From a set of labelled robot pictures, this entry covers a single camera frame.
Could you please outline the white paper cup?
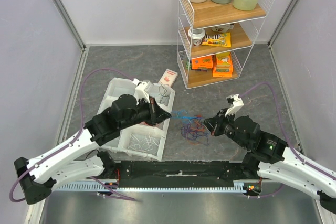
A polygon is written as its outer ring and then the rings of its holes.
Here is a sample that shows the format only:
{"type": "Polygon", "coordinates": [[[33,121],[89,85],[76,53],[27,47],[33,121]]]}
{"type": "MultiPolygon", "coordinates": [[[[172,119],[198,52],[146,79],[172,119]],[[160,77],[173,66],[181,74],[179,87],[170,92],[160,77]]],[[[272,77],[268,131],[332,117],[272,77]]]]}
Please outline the white paper cup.
{"type": "Polygon", "coordinates": [[[193,46],[200,46],[202,44],[205,35],[206,32],[205,29],[203,28],[200,29],[189,28],[188,30],[188,36],[191,38],[193,46]]]}

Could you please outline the yellow candy bag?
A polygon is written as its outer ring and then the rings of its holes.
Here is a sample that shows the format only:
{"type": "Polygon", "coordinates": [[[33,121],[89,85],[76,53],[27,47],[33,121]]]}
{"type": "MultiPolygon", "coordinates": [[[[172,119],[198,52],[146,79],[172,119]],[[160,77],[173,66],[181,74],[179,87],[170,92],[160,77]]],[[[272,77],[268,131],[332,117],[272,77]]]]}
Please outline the yellow candy bag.
{"type": "Polygon", "coordinates": [[[230,33],[222,33],[216,35],[206,34],[201,45],[230,48],[232,46],[231,34],[230,33]]]}

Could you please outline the small white pink box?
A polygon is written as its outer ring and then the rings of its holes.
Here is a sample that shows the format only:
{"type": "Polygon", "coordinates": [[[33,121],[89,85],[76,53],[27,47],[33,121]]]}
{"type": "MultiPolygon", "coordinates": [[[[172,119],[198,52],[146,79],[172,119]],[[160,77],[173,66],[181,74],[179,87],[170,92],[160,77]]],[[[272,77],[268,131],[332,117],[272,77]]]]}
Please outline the small white pink box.
{"type": "Polygon", "coordinates": [[[172,87],[177,80],[177,77],[178,73],[176,71],[166,69],[158,83],[164,86],[172,87]]]}

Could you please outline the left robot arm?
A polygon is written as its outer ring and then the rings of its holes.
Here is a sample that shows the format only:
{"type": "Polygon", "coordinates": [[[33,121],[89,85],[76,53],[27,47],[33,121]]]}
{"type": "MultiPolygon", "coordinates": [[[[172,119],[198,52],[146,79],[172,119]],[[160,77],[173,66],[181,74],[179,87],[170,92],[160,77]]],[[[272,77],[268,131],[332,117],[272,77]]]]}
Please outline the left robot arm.
{"type": "Polygon", "coordinates": [[[14,161],[18,176],[15,185],[23,191],[22,200],[32,205],[47,198],[53,190],[81,178],[115,173],[114,161],[107,152],[98,153],[88,162],[72,161],[78,156],[105,145],[120,136],[122,130],[142,122],[156,126],[172,115],[171,106],[158,103],[155,97],[136,99],[123,94],[110,107],[95,115],[80,130],[53,149],[31,159],[14,161]]]}

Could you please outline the white compartment tray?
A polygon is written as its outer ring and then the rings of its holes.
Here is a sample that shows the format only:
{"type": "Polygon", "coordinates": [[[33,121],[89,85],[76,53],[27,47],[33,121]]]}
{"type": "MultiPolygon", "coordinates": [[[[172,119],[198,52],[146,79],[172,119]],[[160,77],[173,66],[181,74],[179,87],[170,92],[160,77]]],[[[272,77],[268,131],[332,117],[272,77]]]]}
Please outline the white compartment tray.
{"type": "MultiPolygon", "coordinates": [[[[119,96],[123,94],[134,95],[134,92],[135,85],[131,80],[113,78],[107,86],[98,113],[100,114],[104,109],[110,107],[119,96]]],[[[154,97],[163,108],[172,112],[175,91],[171,87],[154,83],[149,90],[149,95],[154,97]]],[[[167,119],[157,126],[149,126],[146,123],[132,126],[121,131],[120,136],[114,140],[102,145],[101,149],[160,161],[165,147],[169,122],[170,120],[167,119]]]]}

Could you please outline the white yoghurt cup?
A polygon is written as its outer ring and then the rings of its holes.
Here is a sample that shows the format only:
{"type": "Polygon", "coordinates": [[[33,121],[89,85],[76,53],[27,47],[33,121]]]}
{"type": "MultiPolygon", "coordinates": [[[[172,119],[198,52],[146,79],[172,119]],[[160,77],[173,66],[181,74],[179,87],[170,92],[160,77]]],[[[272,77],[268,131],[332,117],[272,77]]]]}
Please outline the white yoghurt cup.
{"type": "Polygon", "coordinates": [[[217,32],[217,33],[226,33],[228,32],[230,29],[234,28],[234,24],[225,24],[225,25],[217,25],[217,26],[213,26],[211,28],[211,30],[213,32],[217,32]]]}

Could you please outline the orange box left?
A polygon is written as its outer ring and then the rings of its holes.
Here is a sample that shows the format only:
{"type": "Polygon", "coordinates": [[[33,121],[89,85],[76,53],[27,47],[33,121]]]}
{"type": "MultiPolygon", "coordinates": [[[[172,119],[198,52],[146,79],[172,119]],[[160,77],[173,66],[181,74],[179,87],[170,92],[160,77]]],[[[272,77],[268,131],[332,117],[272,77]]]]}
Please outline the orange box left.
{"type": "Polygon", "coordinates": [[[211,69],[213,67],[213,57],[204,56],[192,59],[192,69],[211,69]]]}

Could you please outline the orange box stack right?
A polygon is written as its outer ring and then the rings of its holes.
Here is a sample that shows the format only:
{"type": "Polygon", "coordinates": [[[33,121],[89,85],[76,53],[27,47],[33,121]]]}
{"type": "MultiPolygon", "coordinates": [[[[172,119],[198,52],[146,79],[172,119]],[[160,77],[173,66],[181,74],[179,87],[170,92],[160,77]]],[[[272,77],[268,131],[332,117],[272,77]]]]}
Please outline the orange box stack right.
{"type": "Polygon", "coordinates": [[[213,77],[232,77],[233,70],[233,60],[230,51],[216,54],[213,57],[213,77]]]}

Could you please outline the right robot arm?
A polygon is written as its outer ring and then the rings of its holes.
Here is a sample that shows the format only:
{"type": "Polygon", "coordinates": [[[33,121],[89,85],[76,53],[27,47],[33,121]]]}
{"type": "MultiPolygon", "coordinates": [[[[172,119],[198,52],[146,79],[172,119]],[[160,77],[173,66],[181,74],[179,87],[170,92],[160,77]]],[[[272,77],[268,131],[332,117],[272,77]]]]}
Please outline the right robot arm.
{"type": "Polygon", "coordinates": [[[255,176],[295,188],[335,213],[335,172],[307,158],[277,136],[262,131],[249,116],[226,116],[220,110],[203,124],[212,136],[226,135],[247,153],[240,166],[248,179],[255,176]]]}

